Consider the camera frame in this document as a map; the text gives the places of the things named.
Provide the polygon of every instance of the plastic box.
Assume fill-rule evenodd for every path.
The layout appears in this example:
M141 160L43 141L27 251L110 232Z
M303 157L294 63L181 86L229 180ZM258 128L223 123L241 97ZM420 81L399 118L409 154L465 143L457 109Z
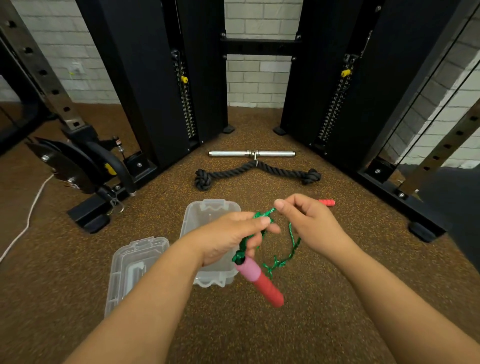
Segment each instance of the plastic box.
M110 271L105 317L123 300L169 246L166 238L151 236L131 242L115 252Z
M208 224L210 221L216 220L220 216L234 211L241 211L241 208L232 201L203 200L192 202L185 210L180 237L202 225ZM225 287L226 284L233 282L233 278L238 271L232 262L232 257L238 249L239 246L237 245L218 262L202 267L198 271L193 284L198 284L200 287L205 288L210 287L212 284Z

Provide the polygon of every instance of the hand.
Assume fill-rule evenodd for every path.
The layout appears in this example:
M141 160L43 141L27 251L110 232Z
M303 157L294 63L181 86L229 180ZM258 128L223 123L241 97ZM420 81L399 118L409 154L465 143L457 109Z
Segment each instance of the hand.
M332 259L340 248L356 246L343 231L330 209L302 194L276 200L275 208L284 215L298 235L314 251Z
M238 245L246 237L245 254L253 258L256 247L262 243L261 231L267 229L275 234L280 233L277 224L271 224L270 218L253 218L254 212L231 212L209 224L203 225L182 237L193 244L202 256L203 266L212 264L231 248Z

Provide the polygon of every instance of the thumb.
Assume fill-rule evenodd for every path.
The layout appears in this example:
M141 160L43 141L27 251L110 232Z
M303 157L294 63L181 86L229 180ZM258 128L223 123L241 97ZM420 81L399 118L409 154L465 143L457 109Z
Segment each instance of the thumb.
M243 238L266 229L268 225L270 225L270 218L267 216L249 218L237 222L237 232Z
M293 225L300 224L306 218L306 216L298 211L295 206L285 200L277 199L273 206L275 206L275 208Z

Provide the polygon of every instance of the brown speckled floor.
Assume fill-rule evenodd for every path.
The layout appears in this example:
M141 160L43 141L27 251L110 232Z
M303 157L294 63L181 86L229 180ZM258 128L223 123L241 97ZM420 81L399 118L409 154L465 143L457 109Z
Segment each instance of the brown speckled floor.
M126 202L125 213L96 235L87 235L65 211L84 195L52 180L38 203L27 234L0 265L0 362L58 363L103 318L111 257L123 245L148 236L174 242L185 207L204 198L236 201L243 210L265 211L278 197L301 192L334 198L334 214L369 254L480 340L480 276L444 236L426 245L410 235L407 220L349 177L290 137L271 132L279 110L233 108L237 127L195 150ZM137 150L121 109L82 106L81 113L102 137L123 139ZM54 123L38 136L61 138ZM198 168L224 170L245 159L209 159L210 149L297 151L291 159L269 159L288 169L316 168L319 183L302 186L254 170L215 182L206 193L192 184ZM24 226L24 219L48 170L24 145L0 158L0 249ZM278 222L286 227L287 222ZM287 254L286 234L267 236L258 261ZM352 288L325 259L300 246L294 259L275 272L285 296L269 307L240 277L223 289L195 286L170 348L171 363L389 363L393 361Z

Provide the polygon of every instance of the green rope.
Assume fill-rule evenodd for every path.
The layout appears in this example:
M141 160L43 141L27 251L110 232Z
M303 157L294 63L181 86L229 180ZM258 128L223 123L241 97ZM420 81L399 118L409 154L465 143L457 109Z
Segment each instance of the green rope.
M253 218L268 216L270 218L270 222L273 222L273 219L270 217L270 214L274 211L275 211L275 207L272 208L271 210L268 210L267 212L264 212L264 213L257 212L253 216ZM278 260L276 255L274 255L274 257L273 257L274 263L271 267L269 267L266 263L263 264L263 266L267 269L267 272L268 272L268 275L270 276L270 279L273 276L273 270L275 270L277 268L280 268L280 267L283 267L287 263L287 261L289 261L291 258L293 258L293 255L295 254L295 251L297 250L297 248L300 245L300 241L301 241L300 238L298 238L297 242L295 242L295 238L293 237L293 233L292 233L292 224L291 223L288 224L288 231L290 233L290 239L292 240L292 245L293 245L292 250L291 250L290 254L288 255L288 257L285 258L284 260ZM267 232L267 230L262 230L262 238L266 234L266 232ZM233 256L232 262L234 262L235 264L238 264L238 265L243 263L243 261L245 260L245 251L247 250L247 240L249 240L252 236L253 235L247 236L247 237L245 237L241 240L240 249L237 250L237 252Z

